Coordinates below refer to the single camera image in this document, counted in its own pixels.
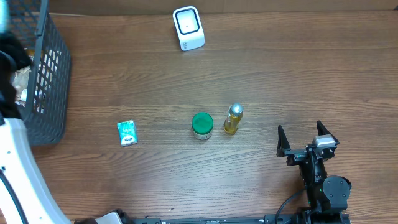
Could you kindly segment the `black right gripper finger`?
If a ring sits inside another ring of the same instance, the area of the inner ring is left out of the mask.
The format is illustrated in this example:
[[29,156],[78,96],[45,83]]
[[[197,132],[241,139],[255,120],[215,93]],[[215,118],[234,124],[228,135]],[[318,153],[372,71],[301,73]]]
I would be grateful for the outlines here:
[[284,157],[287,151],[290,151],[290,144],[285,135],[284,129],[281,125],[278,126],[278,144],[277,144],[277,157]]
[[317,131],[319,136],[330,135],[334,139],[335,144],[339,145],[339,140],[331,132],[329,132],[329,130],[327,130],[320,120],[317,121]]

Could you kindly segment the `yellow oil bottle silver cap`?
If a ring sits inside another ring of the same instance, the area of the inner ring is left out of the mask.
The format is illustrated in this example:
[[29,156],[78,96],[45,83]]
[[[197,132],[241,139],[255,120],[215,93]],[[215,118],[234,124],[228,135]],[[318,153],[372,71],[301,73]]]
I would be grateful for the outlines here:
[[224,130],[229,134],[235,134],[242,117],[243,106],[240,103],[233,103],[230,105],[228,115],[224,122]]

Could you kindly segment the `green lid jar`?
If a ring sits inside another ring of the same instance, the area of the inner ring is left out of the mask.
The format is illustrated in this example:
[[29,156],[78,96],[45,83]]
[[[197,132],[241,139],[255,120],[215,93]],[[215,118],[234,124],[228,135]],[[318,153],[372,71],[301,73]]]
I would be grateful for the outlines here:
[[199,140],[209,139],[212,135],[213,126],[213,118],[208,113],[197,113],[192,118],[193,135]]

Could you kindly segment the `small teal tissue pack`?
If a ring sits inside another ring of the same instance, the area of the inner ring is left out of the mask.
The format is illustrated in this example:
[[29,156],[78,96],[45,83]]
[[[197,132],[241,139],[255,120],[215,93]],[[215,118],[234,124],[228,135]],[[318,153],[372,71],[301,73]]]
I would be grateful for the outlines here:
[[136,124],[133,120],[117,124],[121,146],[130,146],[138,142]]

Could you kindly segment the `beige bread snack bag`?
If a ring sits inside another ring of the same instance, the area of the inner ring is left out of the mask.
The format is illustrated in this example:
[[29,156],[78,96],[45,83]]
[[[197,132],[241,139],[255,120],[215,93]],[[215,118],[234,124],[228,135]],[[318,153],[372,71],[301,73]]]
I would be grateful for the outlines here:
[[27,87],[29,84],[30,67],[22,68],[15,72],[12,85],[16,89],[16,104],[25,106],[27,101]]

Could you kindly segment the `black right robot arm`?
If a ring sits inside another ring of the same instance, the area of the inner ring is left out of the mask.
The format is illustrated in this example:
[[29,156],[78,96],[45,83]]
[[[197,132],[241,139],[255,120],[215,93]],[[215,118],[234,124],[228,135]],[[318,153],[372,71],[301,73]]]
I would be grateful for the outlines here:
[[277,156],[286,157],[288,166],[299,166],[304,189],[290,196],[278,209],[275,223],[281,223],[280,213],[295,197],[305,192],[308,207],[301,207],[287,220],[287,223],[350,223],[348,215],[343,214],[348,208],[351,182],[341,176],[329,176],[324,162],[335,156],[339,140],[332,135],[321,121],[317,121],[318,135],[311,144],[303,149],[293,150],[282,126],[278,126]]

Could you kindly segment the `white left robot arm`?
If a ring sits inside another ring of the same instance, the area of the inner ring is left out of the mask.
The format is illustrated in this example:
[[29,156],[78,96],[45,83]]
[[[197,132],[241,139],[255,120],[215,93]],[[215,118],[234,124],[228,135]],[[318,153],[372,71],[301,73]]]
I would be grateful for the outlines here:
[[66,223],[30,148],[27,128],[10,83],[31,59],[11,32],[1,33],[1,212],[7,223]]

